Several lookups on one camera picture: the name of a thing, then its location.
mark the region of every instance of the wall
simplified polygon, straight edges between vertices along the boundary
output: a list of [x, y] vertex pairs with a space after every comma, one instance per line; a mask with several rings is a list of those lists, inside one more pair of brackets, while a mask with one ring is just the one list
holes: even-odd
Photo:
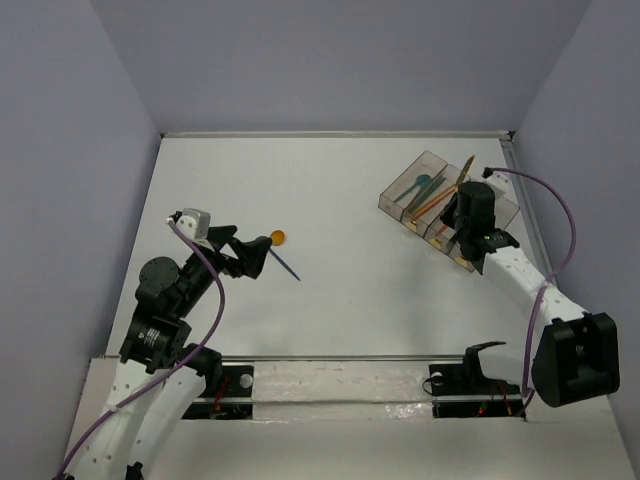
[[0, 465], [52, 478], [103, 351], [158, 135], [86, 0], [0, 4]]
[[[640, 474], [640, 3], [593, 2], [529, 109], [516, 147], [522, 168], [548, 178], [578, 226], [561, 287], [618, 323], [622, 386], [611, 397], [636, 475]], [[531, 189], [545, 242], [557, 264], [568, 247], [562, 210]]]
[[516, 129], [588, 0], [92, 0], [161, 131]]

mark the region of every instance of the white table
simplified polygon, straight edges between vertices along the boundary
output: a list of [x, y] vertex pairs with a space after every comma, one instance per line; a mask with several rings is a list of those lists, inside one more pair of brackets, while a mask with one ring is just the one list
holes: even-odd
[[[209, 346], [224, 355], [437, 355], [489, 340], [523, 344], [526, 320], [497, 289], [377, 209], [379, 194], [424, 150], [457, 166], [476, 154], [475, 177], [505, 165], [497, 138], [164, 139], [107, 353], [122, 343], [144, 263], [187, 258], [163, 223], [184, 207], [211, 212], [213, 225], [237, 225], [242, 240], [284, 230], [277, 251], [302, 278], [269, 257], [258, 280], [223, 279], [227, 309]], [[516, 200], [513, 190], [507, 196]], [[520, 214], [509, 231], [533, 259]], [[191, 312], [190, 341], [209, 328], [217, 302], [211, 288]], [[72, 438], [111, 381], [94, 366]], [[605, 398], [556, 410], [534, 402], [529, 423], [434, 420], [424, 410], [403, 421], [384, 413], [183, 421], [151, 480], [633, 478]]]

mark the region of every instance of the table surface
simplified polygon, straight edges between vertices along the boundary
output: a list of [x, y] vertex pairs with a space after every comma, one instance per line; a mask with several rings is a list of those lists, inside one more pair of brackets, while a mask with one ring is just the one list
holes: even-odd
[[[377, 208], [425, 150], [458, 167], [475, 154], [475, 177], [505, 165], [495, 138], [163, 140], [107, 353], [124, 339], [145, 262], [188, 257], [164, 224], [184, 207], [210, 212], [212, 225], [237, 225], [241, 240], [284, 230], [276, 253], [302, 278], [271, 256], [257, 280], [223, 278], [227, 307], [209, 346], [225, 355], [435, 355], [489, 340], [523, 344], [526, 320], [493, 285]], [[512, 188], [507, 196], [516, 201]], [[509, 231], [530, 253], [521, 214]], [[218, 299], [210, 288], [189, 314], [190, 341], [208, 330]]]
[[[209, 346], [224, 355], [436, 355], [489, 340], [522, 344], [526, 320], [495, 287], [378, 210], [379, 194], [424, 150], [456, 166], [476, 154], [476, 177], [505, 165], [489, 138], [164, 139], [107, 353], [122, 343], [144, 263], [189, 255], [163, 222], [184, 207], [211, 212], [213, 225], [238, 225], [242, 240], [284, 230], [277, 252], [302, 278], [269, 257], [258, 280], [223, 279], [227, 309]], [[520, 214], [509, 231], [533, 259]], [[187, 318], [191, 341], [217, 304], [211, 288]], [[99, 414], [109, 361], [92, 363], [72, 439]], [[331, 411], [333, 421], [181, 421], [150, 477], [633, 478], [606, 398], [561, 409], [534, 401], [528, 423], [434, 420], [428, 407], [404, 420], [382, 412], [344, 421], [345, 410]]]

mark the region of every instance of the gray wall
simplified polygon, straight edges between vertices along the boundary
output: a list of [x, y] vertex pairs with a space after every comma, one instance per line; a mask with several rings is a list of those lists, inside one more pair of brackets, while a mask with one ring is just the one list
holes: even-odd
[[158, 145], [88, 0], [0, 2], [0, 469], [52, 478]]
[[[640, 474], [640, 2], [595, 0], [516, 135], [524, 170], [559, 188], [578, 226], [560, 286], [618, 323], [622, 386], [611, 397]], [[568, 247], [564, 213], [532, 188], [552, 260]]]
[[516, 129], [587, 0], [92, 0], [161, 131]]

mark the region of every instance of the purple cable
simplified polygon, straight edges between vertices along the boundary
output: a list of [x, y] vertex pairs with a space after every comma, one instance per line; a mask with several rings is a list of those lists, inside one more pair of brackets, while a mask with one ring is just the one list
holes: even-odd
[[[567, 214], [567, 219], [569, 220], [569, 227], [571, 228], [571, 244], [569, 245], [569, 251], [567, 252], [567, 256], [564, 257], [562, 263], [554, 268], [549, 275], [544, 279], [545, 283], [538, 290], [538, 295], [536, 296], [535, 302], [533, 302], [533, 308], [531, 309], [531, 317], [529, 317], [529, 326], [527, 328], [527, 341], [524, 346], [524, 370], [522, 372], [522, 395], [526, 395], [529, 391], [529, 366], [531, 364], [531, 347], [533, 343], [533, 331], [536, 324], [536, 319], [538, 318], [538, 312], [540, 311], [540, 305], [542, 305], [542, 298], [544, 297], [544, 292], [547, 290], [547, 284], [553, 280], [558, 273], [565, 269], [565, 267], [571, 261], [571, 257], [573, 257], [573, 252], [576, 249], [576, 222], [573, 218], [573, 214], [571, 210], [569, 210], [569, 206], [564, 201], [564, 199], [560, 196], [558, 191], [549, 185], [547, 182], [538, 178], [534, 175], [529, 175], [528, 173], [520, 172], [518, 170], [511, 170], [510, 168], [490, 168], [492, 172], [505, 172], [510, 173], [512, 175], [519, 175], [521, 177], [528, 178], [529, 180], [533, 180], [536, 183], [539, 183], [547, 190], [549, 190], [554, 197], [560, 202], [562, 205], [562, 209], [564, 213]], [[530, 401], [533, 399], [533, 396], [527, 401], [527, 406]]]
[[[207, 257], [204, 256], [204, 254], [200, 251], [200, 249], [191, 240], [189, 240], [187, 237], [183, 235], [183, 233], [178, 229], [178, 227], [176, 227], [173, 220], [169, 220], [168, 224], [171, 230], [173, 230], [173, 233], [175, 233], [178, 236], [178, 238], [180, 238], [180, 240], [182, 240], [191, 250], [193, 250], [193, 253], [195, 253], [200, 260], [202, 260], [202, 263], [205, 265], [205, 267], [207, 267], [207, 270], [209, 270], [209, 272], [211, 273], [211, 276], [213, 276], [213, 280], [216, 282], [216, 285], [218, 286], [218, 291], [220, 292], [220, 304], [218, 306], [218, 313], [216, 314], [216, 319], [213, 321], [213, 325], [211, 325], [211, 328], [209, 329], [207, 334], [204, 336], [204, 338], [198, 344], [198, 346], [196, 346], [196, 348], [194, 348], [191, 351], [191, 353], [189, 353], [189, 355], [187, 355], [181, 361], [176, 363], [173, 366], [173, 368], [171, 368], [165, 374], [159, 376], [152, 382], [149, 382], [140, 390], [132, 393], [127, 398], [122, 400], [120, 403], [116, 404], [117, 409], [120, 409], [126, 405], [129, 405], [131, 402], [137, 400], [142, 395], [147, 393], [149, 390], [160, 385], [167, 378], [169, 378], [171, 375], [173, 375], [182, 367], [184, 367], [187, 363], [189, 363], [191, 359], [193, 359], [193, 357], [195, 357], [200, 352], [200, 350], [204, 348], [206, 343], [209, 341], [209, 339], [213, 336], [215, 331], [218, 329], [218, 325], [220, 324], [220, 320], [222, 319], [222, 312], [224, 312], [225, 294], [224, 294], [224, 287], [222, 286], [222, 282], [220, 281], [220, 276], [218, 275], [216, 270], [213, 268], [213, 265], [211, 265], [209, 260], [207, 260]], [[67, 454], [64, 461], [62, 462], [62, 465], [60, 466], [60, 469], [58, 470], [58, 473], [56, 474], [54, 480], [62, 480], [64, 478], [64, 471], [69, 466], [69, 463], [71, 463], [71, 460], [73, 459], [73, 457], [78, 453], [78, 450], [80, 450], [80, 447], [82, 446], [82, 444], [87, 441], [87, 439], [91, 436], [91, 434], [95, 432], [98, 429], [98, 427], [100, 427], [100, 425], [102, 425], [109, 418], [111, 418], [113, 414], [114, 414], [114, 411], [112, 410], [106, 411], [105, 413], [102, 414], [102, 416], [100, 416], [100, 418], [98, 418], [98, 420], [96, 420], [93, 423], [93, 425], [91, 425], [87, 429], [86, 432], [84, 432], [84, 434], [76, 442], [73, 448], [69, 450], [69, 453]]]

